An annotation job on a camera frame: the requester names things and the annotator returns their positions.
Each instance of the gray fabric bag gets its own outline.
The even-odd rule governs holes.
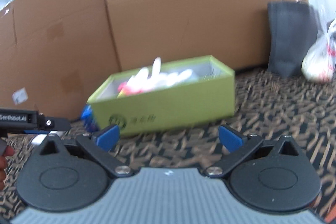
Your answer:
[[[270,2],[268,19],[272,36],[268,70],[283,77],[301,75],[303,59],[317,39],[317,12],[302,2]]]

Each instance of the gray ribbed panel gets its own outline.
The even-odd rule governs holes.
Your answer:
[[[75,212],[28,208],[12,224],[322,224],[310,211],[271,216],[232,197],[221,180],[197,169],[142,168],[117,179],[95,204]]]

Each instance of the patterned carpet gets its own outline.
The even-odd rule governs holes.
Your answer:
[[[122,139],[110,153],[134,169],[141,166],[204,169],[227,154],[218,140],[220,124],[228,123],[244,134],[258,133],[265,139],[291,134],[321,177],[322,191],[314,208],[325,216],[336,198],[335,100],[336,81],[316,85],[302,77],[282,79],[256,70],[236,78],[236,115],[233,118],[196,128]],[[63,138],[81,133],[83,128],[79,122]],[[6,188],[0,193],[0,213],[6,219],[24,209],[14,183],[32,151],[32,138],[19,135],[8,140],[16,154],[8,159]]]

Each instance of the white sticker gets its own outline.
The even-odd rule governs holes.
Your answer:
[[[12,95],[13,101],[15,105],[22,104],[23,102],[28,100],[27,91],[25,88],[17,90]]]

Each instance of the green cardboard box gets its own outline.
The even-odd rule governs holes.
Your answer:
[[[235,72],[213,56],[162,64],[161,72],[191,68],[197,80],[127,97],[118,86],[139,69],[111,75],[88,99],[100,128],[111,123],[121,135],[192,126],[232,116],[235,111]]]

